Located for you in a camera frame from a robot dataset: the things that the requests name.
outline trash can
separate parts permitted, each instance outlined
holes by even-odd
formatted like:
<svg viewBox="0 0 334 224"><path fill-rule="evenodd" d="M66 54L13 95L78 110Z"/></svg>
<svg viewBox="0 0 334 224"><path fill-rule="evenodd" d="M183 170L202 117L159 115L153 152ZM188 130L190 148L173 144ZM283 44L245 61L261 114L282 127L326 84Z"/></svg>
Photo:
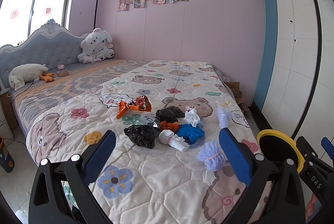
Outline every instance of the trash can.
<svg viewBox="0 0 334 224"><path fill-rule="evenodd" d="M0 166L7 172L10 173L14 168L14 160L10 156L2 136L0 136Z"/></svg>
<svg viewBox="0 0 334 224"><path fill-rule="evenodd" d="M267 160L281 166L287 158L290 158L294 161L297 172L302 171L305 160L297 149L296 142L286 134L276 130L263 130L258 134L256 140Z"/></svg>

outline gray tufted headboard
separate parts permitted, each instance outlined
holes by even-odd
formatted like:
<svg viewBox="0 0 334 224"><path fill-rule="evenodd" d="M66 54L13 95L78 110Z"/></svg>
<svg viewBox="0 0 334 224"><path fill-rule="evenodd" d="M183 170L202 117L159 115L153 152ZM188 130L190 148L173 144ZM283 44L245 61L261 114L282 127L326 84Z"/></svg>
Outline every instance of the gray tufted headboard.
<svg viewBox="0 0 334 224"><path fill-rule="evenodd" d="M86 37L72 35L67 29L49 20L37 29L19 46L4 45L0 48L0 87L1 92L10 88L8 75L13 68L23 64L45 64L49 70L59 64L77 63L82 53L80 43Z"/></svg>

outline orange snack wrapper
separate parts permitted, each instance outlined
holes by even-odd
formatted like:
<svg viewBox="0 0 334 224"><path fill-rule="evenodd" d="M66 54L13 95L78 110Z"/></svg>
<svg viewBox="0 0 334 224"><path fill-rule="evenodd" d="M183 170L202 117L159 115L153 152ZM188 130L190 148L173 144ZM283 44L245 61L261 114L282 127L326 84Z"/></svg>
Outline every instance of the orange snack wrapper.
<svg viewBox="0 0 334 224"><path fill-rule="evenodd" d="M150 112L152 110L152 106L146 96L139 96L138 98L135 98L130 103L120 101L120 103L118 104L118 111L117 111L116 118L120 119L122 116L124 116L124 114L128 110Z"/></svg>

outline large white plush toy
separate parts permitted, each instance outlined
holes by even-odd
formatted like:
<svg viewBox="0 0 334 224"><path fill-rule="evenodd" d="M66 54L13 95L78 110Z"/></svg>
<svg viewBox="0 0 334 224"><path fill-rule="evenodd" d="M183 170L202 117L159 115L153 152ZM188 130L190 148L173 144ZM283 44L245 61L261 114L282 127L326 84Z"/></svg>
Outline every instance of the large white plush toy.
<svg viewBox="0 0 334 224"><path fill-rule="evenodd" d="M49 71L49 69L45 67L45 64L24 64L17 66L9 73L9 85L17 91L19 88L23 87L25 83L34 81L46 71Z"/></svg>
<svg viewBox="0 0 334 224"><path fill-rule="evenodd" d="M79 62L87 64L112 58L114 56L112 41L112 37L106 30L95 28L80 44L82 53L77 57Z"/></svg>

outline white quilted blanket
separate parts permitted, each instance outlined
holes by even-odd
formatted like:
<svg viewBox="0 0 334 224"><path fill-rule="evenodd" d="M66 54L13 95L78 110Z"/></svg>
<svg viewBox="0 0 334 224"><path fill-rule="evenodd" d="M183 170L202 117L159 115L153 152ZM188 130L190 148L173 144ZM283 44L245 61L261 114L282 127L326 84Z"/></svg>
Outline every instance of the white quilted blanket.
<svg viewBox="0 0 334 224"><path fill-rule="evenodd" d="M128 111L116 119L119 95L147 95L152 112ZM148 149L134 145L123 129L138 124L140 116L158 109L196 106L204 117L205 136L185 152L161 144ZM117 144L92 188L102 209L115 224L220 224L235 205L245 185L227 162L222 170L207 171L196 154L201 146L218 140L214 111L228 106L233 112L229 129L239 142L258 151L256 140L238 105L227 93L212 65L205 62L153 61L101 84L98 90L76 96L41 114L27 137L33 159L66 161L82 154L107 131ZM267 188L251 218L256 220L268 199Z"/></svg>

